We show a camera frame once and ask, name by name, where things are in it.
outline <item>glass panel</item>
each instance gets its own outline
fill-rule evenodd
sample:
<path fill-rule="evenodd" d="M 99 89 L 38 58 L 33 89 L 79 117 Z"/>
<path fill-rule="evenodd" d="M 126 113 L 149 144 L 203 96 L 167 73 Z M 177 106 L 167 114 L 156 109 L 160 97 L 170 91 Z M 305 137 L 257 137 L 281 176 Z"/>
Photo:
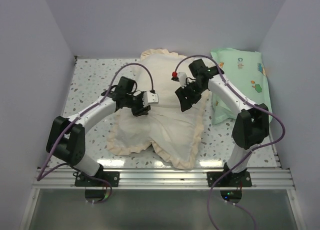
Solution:
<path fill-rule="evenodd" d="M 31 230 L 211 230 L 208 191 L 115 190 L 92 205 L 84 190 L 41 190 Z M 296 230 L 285 190 L 244 190 L 240 203 L 256 218 L 259 230 Z M 253 229 L 243 210 L 211 198 L 212 216 L 222 230 Z"/>

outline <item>white tube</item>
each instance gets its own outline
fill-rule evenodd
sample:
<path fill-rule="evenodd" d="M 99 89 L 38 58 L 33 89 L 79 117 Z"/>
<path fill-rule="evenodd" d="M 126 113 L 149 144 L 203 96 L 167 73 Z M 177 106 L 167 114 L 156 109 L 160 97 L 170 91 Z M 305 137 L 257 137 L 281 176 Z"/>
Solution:
<path fill-rule="evenodd" d="M 248 99 L 245 95 L 243 95 L 240 90 L 238 90 L 232 83 L 229 82 L 227 77 L 223 75 L 226 79 L 227 83 L 238 93 L 240 94 L 244 99 L 247 100 L 250 104 L 254 105 L 255 102 Z M 220 75 L 215 75 L 212 79 L 208 82 L 208 89 L 219 96 L 221 100 L 226 104 L 226 106 L 229 107 L 231 112 L 234 115 L 237 115 L 241 113 L 241 111 L 251 109 L 250 106 L 243 103 L 223 82 Z"/>
<path fill-rule="evenodd" d="M 96 102 L 89 105 L 86 109 L 96 104 Z M 84 127 L 85 133 L 87 133 L 94 125 L 96 125 L 106 116 L 113 114 L 115 110 L 116 110 L 116 102 L 114 102 L 111 98 L 107 97 L 104 100 L 104 102 L 102 102 L 101 104 L 99 104 L 98 106 L 90 110 L 88 113 L 83 115 L 78 121 L 76 121 L 76 124 L 82 124 L 82 126 Z M 76 117 L 79 117 L 79 113 L 68 117 L 69 121 L 73 121 Z"/>
<path fill-rule="evenodd" d="M 81 161 L 74 167 L 88 174 L 89 176 L 94 176 L 99 169 L 99 163 L 89 157 L 89 155 L 84 154 Z"/>
<path fill-rule="evenodd" d="M 234 145 L 232 154 L 229 158 L 229 160 L 227 161 L 227 166 L 229 167 L 229 169 L 231 169 L 234 165 L 236 165 L 237 163 L 239 163 L 241 161 L 241 159 L 243 159 L 245 157 L 245 155 L 251 151 L 251 149 L 254 146 L 252 146 L 251 148 L 245 150 L 244 148 L 239 147 L 237 144 Z M 245 170 L 247 168 L 247 164 L 248 161 L 250 159 L 251 155 L 249 157 L 246 158 L 246 160 L 244 160 L 238 167 L 236 167 L 232 172 L 233 173 L 240 173 L 241 171 Z"/>

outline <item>green pillowcase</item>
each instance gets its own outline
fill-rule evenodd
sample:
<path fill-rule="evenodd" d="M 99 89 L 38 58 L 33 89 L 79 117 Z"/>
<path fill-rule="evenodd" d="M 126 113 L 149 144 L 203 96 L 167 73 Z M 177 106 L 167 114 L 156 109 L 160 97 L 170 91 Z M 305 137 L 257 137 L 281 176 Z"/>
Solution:
<path fill-rule="evenodd" d="M 272 112 L 268 80 L 261 53 L 223 48 L 212 50 L 211 55 L 235 87 L 257 104 L 264 103 Z M 216 94 L 213 93 L 212 99 L 215 110 L 212 124 L 237 117 Z"/>

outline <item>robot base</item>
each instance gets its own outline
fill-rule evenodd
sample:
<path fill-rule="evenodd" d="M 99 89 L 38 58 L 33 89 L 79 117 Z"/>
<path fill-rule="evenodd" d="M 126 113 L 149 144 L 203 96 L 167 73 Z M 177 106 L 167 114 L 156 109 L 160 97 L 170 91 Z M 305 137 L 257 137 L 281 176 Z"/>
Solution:
<path fill-rule="evenodd" d="M 224 164 L 224 171 L 220 172 L 207 172 L 207 181 L 208 186 L 211 187 L 214 182 L 220 178 L 226 171 L 229 170 L 227 164 Z M 219 183 L 217 183 L 216 187 L 231 187 L 237 188 L 239 186 L 242 187 L 252 187 L 250 173 L 247 170 L 243 170 L 240 173 L 229 173 L 225 176 Z"/>
<path fill-rule="evenodd" d="M 74 186 L 76 187 L 102 187 L 104 184 L 100 181 L 94 181 L 88 177 L 86 177 L 83 174 L 80 173 L 74 173 L 75 176 L 75 183 Z M 119 185 L 119 179 L 120 179 L 120 173 L 115 171 L 105 172 L 101 171 L 99 173 L 99 179 L 106 180 L 111 184 L 112 187 L 118 187 Z"/>

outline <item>beige fabric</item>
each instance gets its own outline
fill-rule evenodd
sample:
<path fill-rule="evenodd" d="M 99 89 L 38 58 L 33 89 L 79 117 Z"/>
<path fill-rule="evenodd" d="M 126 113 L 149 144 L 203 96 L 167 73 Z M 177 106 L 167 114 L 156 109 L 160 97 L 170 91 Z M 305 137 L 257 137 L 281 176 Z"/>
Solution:
<path fill-rule="evenodd" d="M 174 57 L 179 57 L 180 59 L 185 57 L 182 55 L 178 55 L 177 53 L 174 53 L 174 52 L 170 53 L 166 49 L 150 49 L 141 54 L 141 60 L 145 60 L 148 56 L 153 54 L 170 55 Z M 139 78 L 139 75 L 141 74 L 141 69 L 134 68 L 133 72 L 137 77 L 136 79 L 137 82 L 139 81 L 139 79 L 141 80 L 141 78 Z M 143 83 L 145 83 L 145 81 L 142 81 L 141 83 L 138 82 L 138 89 L 140 89 L 139 87 L 143 85 Z M 198 153 L 198 145 L 201 141 L 201 135 L 204 130 L 203 114 L 205 110 L 206 100 L 209 97 L 210 97 L 210 92 L 205 91 L 202 94 L 202 99 L 196 105 L 194 105 L 194 107 L 192 107 L 194 108 L 193 112 L 190 111 L 190 112 L 181 113 L 181 111 L 178 112 L 177 108 L 175 108 L 175 109 L 169 109 L 169 111 L 167 110 L 165 113 L 163 113 L 163 111 L 165 111 L 163 108 L 152 106 L 148 117 L 146 116 L 132 117 L 131 111 L 129 109 L 124 108 L 118 111 L 118 114 L 116 117 L 116 124 L 114 125 L 113 129 L 111 130 L 110 134 L 107 137 L 108 150 L 115 155 L 129 155 L 130 153 L 140 153 L 142 150 L 146 149 L 149 145 L 152 144 L 155 152 L 161 158 L 163 158 L 166 162 L 172 163 L 172 165 L 175 168 L 192 169 L 195 164 L 196 155 Z M 126 139 L 134 136 L 137 132 L 149 131 L 149 129 L 147 129 L 149 124 L 148 118 L 152 118 L 154 116 L 153 114 L 157 114 L 157 115 L 163 114 L 164 118 L 162 119 L 166 119 L 165 116 L 168 116 L 168 118 L 171 117 L 171 112 L 178 113 L 179 115 L 181 114 L 184 117 L 187 116 L 189 119 L 195 120 L 194 128 L 192 129 L 188 128 L 188 131 L 192 131 L 191 133 L 193 133 L 192 134 L 193 139 L 187 140 L 187 141 L 190 141 L 190 147 L 188 150 L 185 150 L 184 152 L 185 156 L 183 158 L 179 158 L 176 155 L 170 154 L 168 149 L 162 148 L 161 145 L 163 145 L 164 141 L 162 141 L 162 143 L 157 143 L 152 138 L 146 138 L 140 141 L 138 138 L 136 139 L 133 137 L 130 143 L 126 143 Z M 137 126 L 138 129 L 130 128 L 130 126 Z M 177 138 L 177 139 L 174 139 L 174 141 L 177 142 L 177 144 L 179 144 L 179 141 L 186 141 L 186 139 Z"/>

